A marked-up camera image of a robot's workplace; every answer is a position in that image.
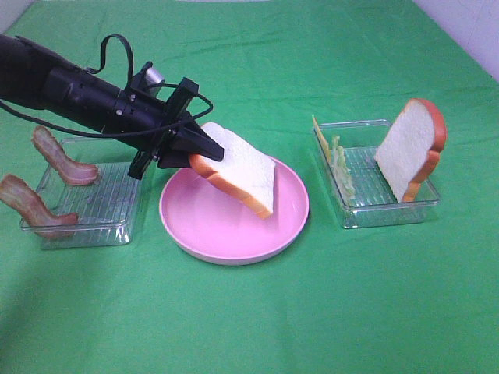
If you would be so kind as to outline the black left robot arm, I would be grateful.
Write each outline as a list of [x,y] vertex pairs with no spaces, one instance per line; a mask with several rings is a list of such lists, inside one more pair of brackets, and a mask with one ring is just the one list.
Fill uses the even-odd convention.
[[92,138],[111,138],[137,150],[129,176],[141,179],[152,161],[159,168],[187,168],[189,155],[222,161],[224,150],[197,124],[187,108],[199,97],[198,85],[184,78],[172,84],[166,101],[158,99],[167,86],[151,62],[133,71],[128,41],[117,36],[128,61],[122,89],[100,79],[100,69],[69,62],[55,52],[23,37],[1,36],[1,107],[18,118],[42,124],[8,106],[49,110],[79,123]]

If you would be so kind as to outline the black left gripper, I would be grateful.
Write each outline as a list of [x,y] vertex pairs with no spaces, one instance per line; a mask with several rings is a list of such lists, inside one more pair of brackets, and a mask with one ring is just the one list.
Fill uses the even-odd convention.
[[160,169],[191,168],[190,154],[222,161],[224,149],[209,137],[187,111],[199,85],[183,78],[166,101],[138,90],[127,90],[101,132],[137,149],[129,176],[141,179],[153,162]]

